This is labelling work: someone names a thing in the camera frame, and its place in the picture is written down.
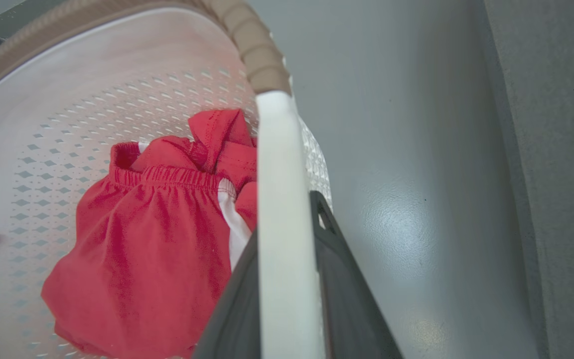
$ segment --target red clothing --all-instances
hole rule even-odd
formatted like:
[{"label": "red clothing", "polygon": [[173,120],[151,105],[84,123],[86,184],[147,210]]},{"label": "red clothing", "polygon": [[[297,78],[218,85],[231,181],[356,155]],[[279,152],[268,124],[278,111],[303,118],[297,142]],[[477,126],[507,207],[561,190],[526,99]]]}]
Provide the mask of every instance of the red clothing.
[{"label": "red clothing", "polygon": [[114,145],[109,174],[77,206],[75,247],[41,295],[55,332],[82,352],[189,358],[231,274],[219,192],[256,226],[256,148],[242,112],[201,112],[189,125],[195,142],[162,137],[142,154]]}]

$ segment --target black object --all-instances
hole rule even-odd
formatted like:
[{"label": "black object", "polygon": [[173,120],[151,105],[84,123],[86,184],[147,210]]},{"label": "black object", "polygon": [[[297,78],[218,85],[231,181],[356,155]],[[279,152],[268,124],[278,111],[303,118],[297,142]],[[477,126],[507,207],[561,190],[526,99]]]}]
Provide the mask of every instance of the black object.
[{"label": "black object", "polygon": [[[312,191],[310,201],[326,357],[402,359],[325,198]],[[203,331],[193,359],[261,357],[257,253],[258,235],[254,232]]]}]

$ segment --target diamond-shaped hole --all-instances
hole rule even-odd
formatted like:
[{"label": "diamond-shaped hole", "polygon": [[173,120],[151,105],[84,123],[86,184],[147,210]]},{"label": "diamond-shaped hole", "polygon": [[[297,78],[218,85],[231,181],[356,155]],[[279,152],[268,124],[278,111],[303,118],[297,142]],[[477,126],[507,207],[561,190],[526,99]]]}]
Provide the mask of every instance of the diamond-shaped hole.
[{"label": "diamond-shaped hole", "polygon": [[25,199],[20,199],[17,202],[13,202],[13,203],[16,204],[17,206],[22,206],[22,207],[25,206],[26,204],[30,204],[30,202],[28,202]]},{"label": "diamond-shaped hole", "polygon": [[19,187],[16,187],[15,190],[20,191],[20,192],[25,192],[25,191],[30,191],[30,188],[21,185]]},{"label": "diamond-shaped hole", "polygon": [[27,229],[23,229],[22,227],[18,227],[16,229],[11,230],[11,232],[16,233],[16,234],[22,234],[24,232],[27,232]]},{"label": "diamond-shaped hole", "polygon": [[11,218],[14,218],[16,220],[22,220],[22,219],[28,218],[28,216],[23,214],[23,213],[18,213],[16,216],[12,216]]}]

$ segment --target gray wall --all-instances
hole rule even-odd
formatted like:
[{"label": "gray wall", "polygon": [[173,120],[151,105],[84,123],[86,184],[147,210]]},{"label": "gray wall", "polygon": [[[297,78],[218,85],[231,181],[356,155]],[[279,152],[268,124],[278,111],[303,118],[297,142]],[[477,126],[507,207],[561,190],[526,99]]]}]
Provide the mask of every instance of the gray wall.
[{"label": "gray wall", "polygon": [[574,1],[484,10],[540,352],[574,358]]},{"label": "gray wall", "polygon": [[406,358],[536,358],[472,2],[250,2],[287,57],[335,215]]}]

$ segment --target elastic waistband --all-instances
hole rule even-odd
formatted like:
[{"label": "elastic waistband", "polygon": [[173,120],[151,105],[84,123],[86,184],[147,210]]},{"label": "elastic waistband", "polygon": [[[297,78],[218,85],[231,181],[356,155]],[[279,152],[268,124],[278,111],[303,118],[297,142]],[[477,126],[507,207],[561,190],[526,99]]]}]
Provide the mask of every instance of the elastic waistband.
[{"label": "elastic waistband", "polygon": [[141,154],[138,143],[119,143],[112,146],[108,179],[124,186],[138,184],[188,184],[217,190],[221,177],[185,168],[156,166],[143,173],[130,170],[130,165]]}]

